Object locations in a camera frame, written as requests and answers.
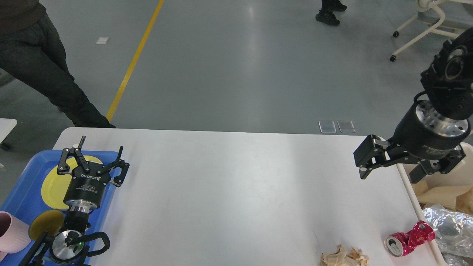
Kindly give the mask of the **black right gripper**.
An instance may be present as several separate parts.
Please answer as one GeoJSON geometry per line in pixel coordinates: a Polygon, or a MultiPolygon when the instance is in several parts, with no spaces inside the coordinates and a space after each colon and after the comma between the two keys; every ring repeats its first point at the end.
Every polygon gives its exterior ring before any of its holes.
{"type": "Polygon", "coordinates": [[[377,168],[417,164],[409,173],[411,183],[417,184],[427,175],[453,171],[466,157],[459,144],[470,133],[467,119],[449,119],[430,101],[420,100],[409,108],[388,141],[368,135],[353,152],[354,162],[362,180],[377,168]]]}

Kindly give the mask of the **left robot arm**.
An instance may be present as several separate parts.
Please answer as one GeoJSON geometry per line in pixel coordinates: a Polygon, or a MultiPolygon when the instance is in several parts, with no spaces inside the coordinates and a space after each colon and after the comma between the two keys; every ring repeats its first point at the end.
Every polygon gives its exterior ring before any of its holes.
{"type": "Polygon", "coordinates": [[[64,221],[58,229],[40,233],[19,263],[21,266],[42,266],[47,253],[56,264],[84,266],[86,258],[101,255],[110,248],[106,233],[86,234],[86,231],[90,228],[90,215],[101,207],[108,184],[120,187],[129,164],[121,157],[123,146],[116,159],[107,165],[87,160],[82,154],[85,138],[82,136],[77,147],[64,148],[59,159],[57,174],[71,176],[64,196],[64,204],[68,206],[64,221]]]}

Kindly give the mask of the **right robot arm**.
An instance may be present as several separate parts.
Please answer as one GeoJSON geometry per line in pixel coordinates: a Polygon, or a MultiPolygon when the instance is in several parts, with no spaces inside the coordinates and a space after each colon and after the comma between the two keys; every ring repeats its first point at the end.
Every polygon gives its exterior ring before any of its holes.
{"type": "Polygon", "coordinates": [[[472,126],[473,30],[445,41],[430,66],[421,73],[418,93],[388,140],[368,135],[354,151],[362,180],[380,167],[402,163],[415,168],[418,183],[426,175],[451,172],[466,156],[461,142],[472,126]]]}

